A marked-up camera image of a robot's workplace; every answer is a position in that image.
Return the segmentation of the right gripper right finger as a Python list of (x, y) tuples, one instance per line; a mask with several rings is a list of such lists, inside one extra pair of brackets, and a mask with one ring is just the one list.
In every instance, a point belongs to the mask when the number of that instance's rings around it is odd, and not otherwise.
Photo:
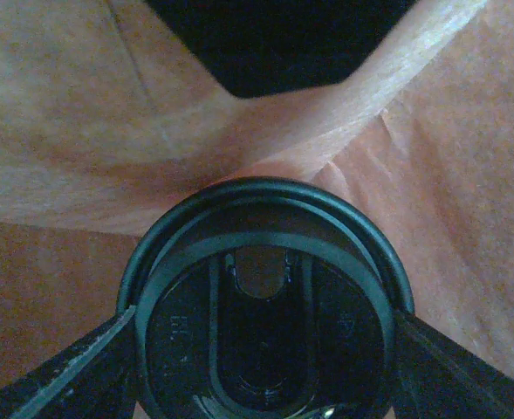
[(514, 418), (514, 380), (409, 313), (396, 312), (397, 418)]

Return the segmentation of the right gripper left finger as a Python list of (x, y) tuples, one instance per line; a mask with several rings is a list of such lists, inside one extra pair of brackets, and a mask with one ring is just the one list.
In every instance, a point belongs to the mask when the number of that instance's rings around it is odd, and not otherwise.
[(131, 418), (134, 315), (130, 306), (0, 389), (0, 418)]

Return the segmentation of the black cup lid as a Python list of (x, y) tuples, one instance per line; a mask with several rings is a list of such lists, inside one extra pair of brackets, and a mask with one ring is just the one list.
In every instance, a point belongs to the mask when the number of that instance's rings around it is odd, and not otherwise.
[(394, 315), (415, 309), (366, 216), (279, 178), (219, 183), (160, 218), (123, 274), (130, 306), (151, 418), (382, 418)]

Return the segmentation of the brown kraft paper bag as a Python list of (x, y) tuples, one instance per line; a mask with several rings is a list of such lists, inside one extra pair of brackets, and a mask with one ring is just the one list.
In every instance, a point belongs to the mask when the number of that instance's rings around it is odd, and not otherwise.
[(247, 178), (351, 204), (410, 314), (514, 380), (514, 1), (0, 1), (0, 389)]

